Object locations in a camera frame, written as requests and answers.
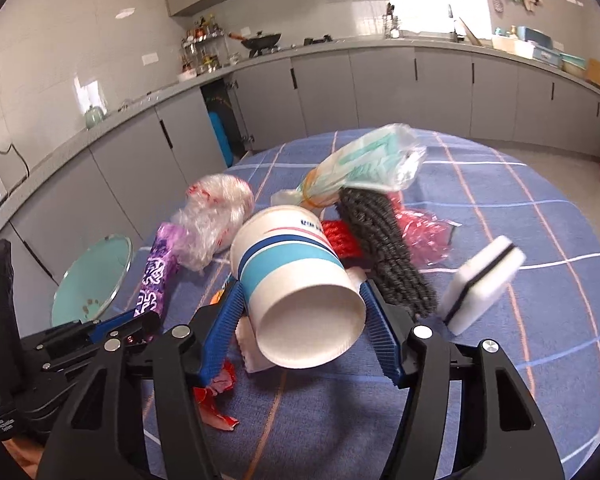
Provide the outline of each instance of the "white paper cup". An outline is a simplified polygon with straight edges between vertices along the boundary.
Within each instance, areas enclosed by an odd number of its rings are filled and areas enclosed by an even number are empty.
[[[346,352],[365,325],[365,303],[325,238],[298,206],[267,208],[231,245],[258,348],[285,368],[311,368]]]

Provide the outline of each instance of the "frying pan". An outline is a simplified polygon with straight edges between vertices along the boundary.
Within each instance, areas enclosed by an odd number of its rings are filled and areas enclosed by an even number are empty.
[[[245,38],[240,34],[231,33],[229,38],[240,41],[246,48],[250,50],[263,50],[264,48],[272,48],[280,40],[281,34],[263,34],[258,32],[252,38]]]

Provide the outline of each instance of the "purple wrapper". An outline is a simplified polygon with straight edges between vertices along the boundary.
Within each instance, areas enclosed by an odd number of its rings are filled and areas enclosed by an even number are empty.
[[[178,270],[178,260],[173,247],[176,241],[186,235],[187,230],[181,225],[164,222],[158,228],[144,268],[134,317],[144,314],[147,310],[157,312],[160,318],[164,317],[164,287]]]

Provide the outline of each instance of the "crocheted black object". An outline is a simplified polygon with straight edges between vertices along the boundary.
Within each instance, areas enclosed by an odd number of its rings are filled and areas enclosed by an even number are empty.
[[[371,259],[372,278],[384,300],[403,306],[413,320],[435,312],[436,293],[411,264],[389,198],[375,191],[342,188],[336,209]]]

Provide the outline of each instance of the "table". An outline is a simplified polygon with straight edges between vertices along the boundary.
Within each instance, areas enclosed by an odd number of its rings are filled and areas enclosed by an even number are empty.
[[[260,210],[272,193],[295,187],[312,167],[367,131],[295,140],[227,172],[251,184]],[[526,262],[512,287],[457,340],[475,345],[488,336],[505,349],[534,394],[570,477],[600,426],[600,244],[576,206],[525,164],[470,140],[418,134],[428,159],[402,193],[402,202],[462,224],[450,257],[426,269],[426,277],[441,294],[454,269],[501,234],[524,251]],[[336,216],[334,208],[325,211],[326,219]],[[147,247],[136,254],[114,312],[133,307],[152,241],[146,240]],[[168,286],[164,327],[188,322],[228,274],[226,254],[200,273],[181,269]],[[444,329],[436,319],[427,323]],[[382,375],[365,334],[343,356],[310,370],[272,368],[248,376],[235,343],[228,357],[237,367],[238,382],[233,392],[218,397],[218,406],[240,424],[226,433],[207,428],[225,475],[245,480],[379,478],[406,392]],[[145,388],[147,449],[152,471],[165,476],[151,384]],[[451,471],[460,391],[452,383],[438,476]]]

